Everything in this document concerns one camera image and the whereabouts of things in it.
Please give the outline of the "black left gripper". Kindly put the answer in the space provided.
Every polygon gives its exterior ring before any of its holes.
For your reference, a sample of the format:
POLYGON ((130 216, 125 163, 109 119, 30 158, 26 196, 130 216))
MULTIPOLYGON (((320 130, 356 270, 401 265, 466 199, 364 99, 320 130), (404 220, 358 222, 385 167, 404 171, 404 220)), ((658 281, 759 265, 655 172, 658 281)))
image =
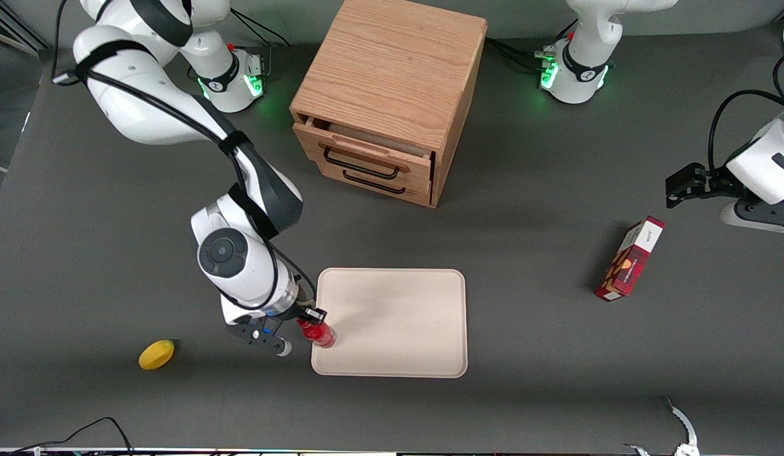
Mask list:
POLYGON ((690 163, 665 179, 665 193, 668 210, 685 200, 711 198, 728 198, 728 208, 734 210, 749 190, 727 167, 690 163))

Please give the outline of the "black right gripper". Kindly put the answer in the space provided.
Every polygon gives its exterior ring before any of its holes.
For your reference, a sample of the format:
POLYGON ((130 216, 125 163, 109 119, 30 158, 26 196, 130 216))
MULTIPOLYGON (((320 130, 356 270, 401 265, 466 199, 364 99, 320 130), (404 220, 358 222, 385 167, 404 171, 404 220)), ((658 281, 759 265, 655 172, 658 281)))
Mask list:
POLYGON ((311 308, 310 300, 300 301, 297 300, 285 312, 279 314, 279 320, 289 321, 297 319, 300 315, 303 320, 309 324, 323 324, 327 317, 326 310, 311 308))

